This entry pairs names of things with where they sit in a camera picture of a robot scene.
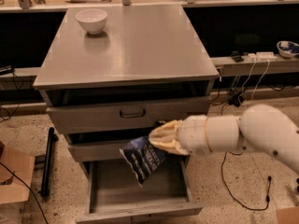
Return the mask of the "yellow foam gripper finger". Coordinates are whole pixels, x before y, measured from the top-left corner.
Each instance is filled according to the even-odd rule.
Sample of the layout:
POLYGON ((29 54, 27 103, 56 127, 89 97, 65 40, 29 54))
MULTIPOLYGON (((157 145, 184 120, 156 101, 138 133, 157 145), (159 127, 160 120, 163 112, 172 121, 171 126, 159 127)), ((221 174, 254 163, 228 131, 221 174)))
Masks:
POLYGON ((175 155, 188 155, 189 154, 189 151, 182 148, 180 146, 179 142, 177 142, 177 141, 171 141, 168 143, 164 143, 164 142, 157 142, 157 141, 150 140, 150 143, 152 145, 154 145, 155 147, 157 147, 161 150, 164 150, 168 153, 171 153, 171 154, 175 154, 175 155))
POLYGON ((172 120, 154 129, 149 134, 149 139, 153 141, 172 141, 178 136, 178 128, 182 120, 172 120))

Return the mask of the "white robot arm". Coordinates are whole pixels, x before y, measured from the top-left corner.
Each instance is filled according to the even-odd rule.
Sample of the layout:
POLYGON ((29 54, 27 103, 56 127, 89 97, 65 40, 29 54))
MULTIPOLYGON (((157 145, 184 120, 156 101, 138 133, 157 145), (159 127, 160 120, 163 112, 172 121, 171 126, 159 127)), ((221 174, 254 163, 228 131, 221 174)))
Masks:
POLYGON ((178 155, 260 151, 299 173, 298 127, 271 105, 253 105, 240 116, 173 120, 151 131, 149 142, 178 155))

